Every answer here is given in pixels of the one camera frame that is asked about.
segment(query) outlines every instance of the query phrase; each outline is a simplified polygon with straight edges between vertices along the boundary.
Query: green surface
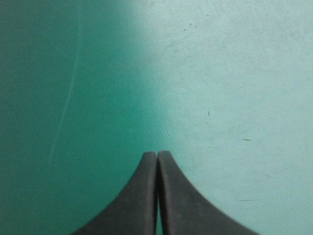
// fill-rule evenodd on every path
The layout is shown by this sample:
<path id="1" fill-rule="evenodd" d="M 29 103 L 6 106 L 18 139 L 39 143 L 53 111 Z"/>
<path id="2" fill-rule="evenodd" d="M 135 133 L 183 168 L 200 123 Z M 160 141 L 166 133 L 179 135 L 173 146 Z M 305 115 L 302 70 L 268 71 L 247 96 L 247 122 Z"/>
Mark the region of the green surface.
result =
<path id="1" fill-rule="evenodd" d="M 0 234 L 69 234 L 161 149 L 244 225 L 311 233 L 311 2 L 0 9 Z"/>

